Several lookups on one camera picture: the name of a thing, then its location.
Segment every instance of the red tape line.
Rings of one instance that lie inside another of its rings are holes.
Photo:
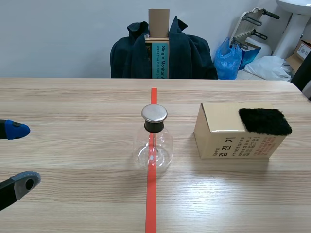
[[[157,104],[157,89],[151,88],[151,104]],[[149,134],[145,233],[156,233],[156,135]]]

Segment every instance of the wooden table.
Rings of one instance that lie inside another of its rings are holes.
[[[311,105],[275,81],[0,79],[0,118],[26,123],[0,141],[0,180],[41,184],[0,212],[0,233],[144,233],[146,171],[133,135],[151,87],[169,116],[174,158],[157,180],[158,233],[310,233]],[[201,102],[268,101],[293,128],[270,160],[201,160]]]

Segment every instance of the dark jacket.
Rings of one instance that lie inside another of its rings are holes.
[[[299,67],[298,71],[296,72],[295,76],[292,79],[292,83],[295,84],[300,91],[302,91],[310,81],[311,81],[311,53],[308,54],[304,62]]]
[[[170,29],[170,79],[217,79],[207,41],[184,34],[185,28],[175,17]],[[111,50],[111,78],[151,78],[145,46],[148,23],[133,23],[127,29],[129,37],[121,38]]]

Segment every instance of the clear glass jar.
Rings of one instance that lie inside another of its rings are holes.
[[[173,137],[164,127],[166,109],[158,104],[145,106],[141,115],[144,126],[137,132],[133,146],[135,161],[143,168],[156,166],[157,170],[166,170],[173,158]]]

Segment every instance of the silver bottle cap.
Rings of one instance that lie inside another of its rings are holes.
[[[159,104],[149,104],[141,111],[142,118],[150,123],[161,123],[167,118],[165,107]]]

